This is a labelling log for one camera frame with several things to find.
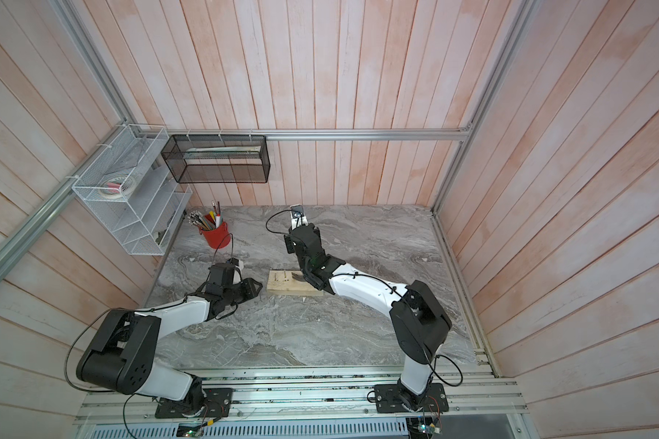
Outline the wooden block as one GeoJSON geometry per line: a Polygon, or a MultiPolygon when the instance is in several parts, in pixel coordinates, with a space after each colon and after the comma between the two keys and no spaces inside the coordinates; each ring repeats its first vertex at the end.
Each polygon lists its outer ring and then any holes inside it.
{"type": "Polygon", "coordinates": [[[272,270],[267,278],[267,292],[276,296],[324,296],[325,293],[305,281],[302,272],[272,270]]]}

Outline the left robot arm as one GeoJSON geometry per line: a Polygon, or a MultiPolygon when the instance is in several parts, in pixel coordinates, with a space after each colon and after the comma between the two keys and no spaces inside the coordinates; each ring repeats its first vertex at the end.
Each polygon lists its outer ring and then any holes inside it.
{"type": "Polygon", "coordinates": [[[201,378],[156,359],[159,340],[186,327],[222,320],[259,296],[263,284],[243,278],[241,263],[215,263],[203,284],[180,300],[104,314],[76,367],[76,377],[108,391],[158,399],[165,415],[194,417],[208,407],[201,378]]]}

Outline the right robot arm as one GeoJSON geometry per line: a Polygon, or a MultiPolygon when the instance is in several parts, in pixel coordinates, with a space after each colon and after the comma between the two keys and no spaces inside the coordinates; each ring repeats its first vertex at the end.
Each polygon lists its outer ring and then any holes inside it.
{"type": "Polygon", "coordinates": [[[434,388],[438,350],[452,328],[429,286],[421,281],[391,283],[327,254],[320,229],[307,221],[292,221],[284,239],[287,251],[297,256],[306,282],[320,291],[367,305],[390,319],[405,363],[397,384],[375,387],[376,401],[397,402],[409,411],[422,408],[434,388]]]}

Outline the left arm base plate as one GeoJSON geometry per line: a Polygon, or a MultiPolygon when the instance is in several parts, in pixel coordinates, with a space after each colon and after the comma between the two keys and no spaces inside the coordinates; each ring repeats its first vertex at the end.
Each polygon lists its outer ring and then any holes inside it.
{"type": "Polygon", "coordinates": [[[232,402],[232,388],[195,389],[181,401],[159,400],[156,419],[227,417],[232,402]]]}

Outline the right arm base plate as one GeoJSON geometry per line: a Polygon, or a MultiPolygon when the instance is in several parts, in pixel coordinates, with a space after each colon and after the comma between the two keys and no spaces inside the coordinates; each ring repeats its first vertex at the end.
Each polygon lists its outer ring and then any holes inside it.
{"type": "Polygon", "coordinates": [[[401,383],[377,384],[373,387],[378,413],[446,413],[450,408],[444,387],[440,383],[428,384],[421,394],[413,394],[401,383]]]}

